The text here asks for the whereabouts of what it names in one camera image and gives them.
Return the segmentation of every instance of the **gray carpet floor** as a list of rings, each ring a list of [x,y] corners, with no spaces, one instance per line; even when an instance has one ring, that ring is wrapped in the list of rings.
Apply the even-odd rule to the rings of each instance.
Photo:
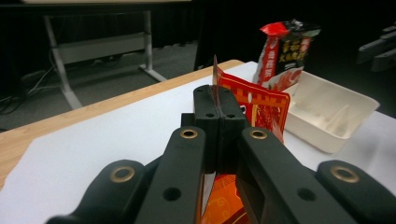
[[[167,79],[190,73],[196,50],[196,42],[154,49],[153,70]],[[77,98],[83,105],[90,105],[157,83],[139,69],[144,62],[144,54],[135,52],[110,62],[96,60],[67,67],[66,72]],[[0,130],[18,128],[72,110],[59,88],[60,79],[53,69],[48,71],[47,74],[47,71],[37,71],[35,76],[28,76],[35,80],[24,80],[33,83],[31,89],[26,90],[30,94],[25,100],[0,99]]]

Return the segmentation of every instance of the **red packaging bag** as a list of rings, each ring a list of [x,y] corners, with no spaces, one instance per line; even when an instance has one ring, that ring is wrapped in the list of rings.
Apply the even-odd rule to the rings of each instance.
[[[266,89],[283,91],[298,81],[318,25],[297,20],[264,25],[267,34],[254,81]]]
[[[248,224],[248,215],[235,185],[235,175],[215,178],[201,224]]]
[[[265,128],[283,143],[290,96],[271,91],[242,78],[224,73],[218,68],[218,84],[233,92],[252,127]]]

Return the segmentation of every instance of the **orange package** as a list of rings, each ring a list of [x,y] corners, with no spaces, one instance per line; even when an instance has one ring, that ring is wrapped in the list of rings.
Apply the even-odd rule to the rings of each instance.
[[[207,201],[201,224],[248,224],[248,216],[235,185],[235,175],[219,175]]]

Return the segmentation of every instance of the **wooden tabletop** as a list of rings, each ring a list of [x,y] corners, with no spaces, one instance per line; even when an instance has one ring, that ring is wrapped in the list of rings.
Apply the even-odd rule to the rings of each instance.
[[[225,70],[240,64],[242,64],[242,62],[230,60],[225,63],[220,63],[219,67]],[[184,76],[175,77],[164,82],[147,86],[137,91],[131,91],[96,104],[87,105],[52,118],[43,119],[35,123],[21,126],[20,128],[0,133],[0,189],[3,188],[7,175],[18,163],[30,143],[37,137],[211,75],[212,67],[207,67]]]

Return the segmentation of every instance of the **white desk leg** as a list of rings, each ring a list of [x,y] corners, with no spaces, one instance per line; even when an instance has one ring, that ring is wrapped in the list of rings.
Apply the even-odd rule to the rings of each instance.
[[[59,78],[62,81],[62,85],[61,85],[62,93],[64,94],[67,103],[69,103],[73,109],[80,108],[82,107],[82,104],[77,98],[77,96],[74,94],[73,90],[70,88],[69,80],[67,79],[66,69],[64,68],[64,62],[62,61],[61,55],[58,50],[58,45],[56,43],[55,35],[53,33],[52,26],[50,24],[49,16],[44,16],[44,23],[46,24],[50,47],[52,50],[53,57],[55,59],[56,70],[59,75]]]
[[[152,69],[152,43],[151,43],[151,12],[145,11],[145,57],[146,64],[141,64],[139,67],[143,69],[149,76],[154,77],[159,81],[165,81],[166,77],[161,76]]]

